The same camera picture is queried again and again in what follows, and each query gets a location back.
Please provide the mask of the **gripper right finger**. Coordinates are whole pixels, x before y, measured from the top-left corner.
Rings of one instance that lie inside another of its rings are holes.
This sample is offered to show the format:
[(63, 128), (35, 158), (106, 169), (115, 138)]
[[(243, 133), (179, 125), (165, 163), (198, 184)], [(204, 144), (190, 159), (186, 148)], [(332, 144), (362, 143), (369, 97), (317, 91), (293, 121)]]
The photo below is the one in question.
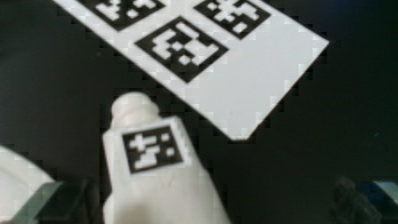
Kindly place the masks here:
[(335, 181), (332, 224), (398, 224), (398, 180)]

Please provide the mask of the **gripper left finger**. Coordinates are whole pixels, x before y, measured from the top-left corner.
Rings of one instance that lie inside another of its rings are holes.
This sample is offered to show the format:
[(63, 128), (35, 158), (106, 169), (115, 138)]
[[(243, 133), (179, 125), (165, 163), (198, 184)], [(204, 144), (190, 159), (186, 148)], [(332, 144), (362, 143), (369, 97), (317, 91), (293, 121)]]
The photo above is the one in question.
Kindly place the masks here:
[(46, 183), (28, 215), (28, 224), (102, 224), (95, 184), (88, 180)]

